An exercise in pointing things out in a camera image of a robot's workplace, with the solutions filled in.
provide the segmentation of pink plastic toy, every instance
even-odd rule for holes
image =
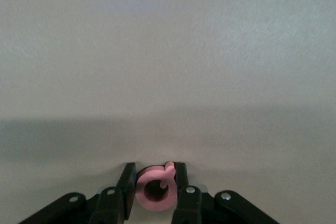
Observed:
[[[166,166],[150,166],[144,169],[139,174],[136,183],[135,195],[139,203],[151,211],[164,211],[171,208],[177,200],[175,173],[173,162],[168,162]],[[153,182],[160,184],[162,189],[159,188],[160,193],[156,193],[148,187],[149,183]]]

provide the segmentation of silver screw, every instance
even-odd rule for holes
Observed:
[[[111,190],[108,190],[107,191],[107,194],[108,195],[112,195],[112,194],[114,194],[116,191],[114,190],[114,189],[111,189]]]
[[[75,201],[77,201],[78,200],[78,197],[77,196],[74,196],[74,197],[71,197],[70,199],[69,199],[69,202],[75,202]]]
[[[224,200],[230,200],[231,199],[231,195],[228,194],[228,193],[222,193],[220,196]]]
[[[186,188],[186,191],[187,191],[187,193],[189,193],[189,194],[193,194],[196,190],[195,190],[194,187],[190,186],[190,187],[187,187],[187,188]]]

